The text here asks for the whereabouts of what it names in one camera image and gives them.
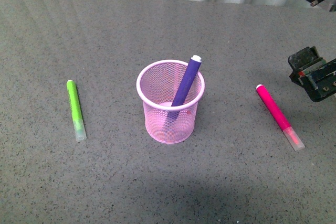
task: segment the gray countertop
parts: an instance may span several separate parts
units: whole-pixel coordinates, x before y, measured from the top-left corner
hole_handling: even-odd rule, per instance
[[[310,101],[287,63],[307,46],[334,59],[335,23],[319,9],[0,0],[1,223],[336,222],[336,100]],[[206,82],[194,132],[161,144],[145,129],[136,78],[193,54]],[[305,149],[292,149],[260,83]]]

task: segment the pink mesh pencil cup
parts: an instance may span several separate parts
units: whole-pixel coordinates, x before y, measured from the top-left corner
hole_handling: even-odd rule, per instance
[[[149,135],[165,144],[186,140],[194,130],[198,101],[205,82],[197,73],[183,105],[171,106],[188,63],[179,60],[161,60],[144,68],[136,90],[143,102],[145,126]],[[177,118],[167,117],[178,112]]]

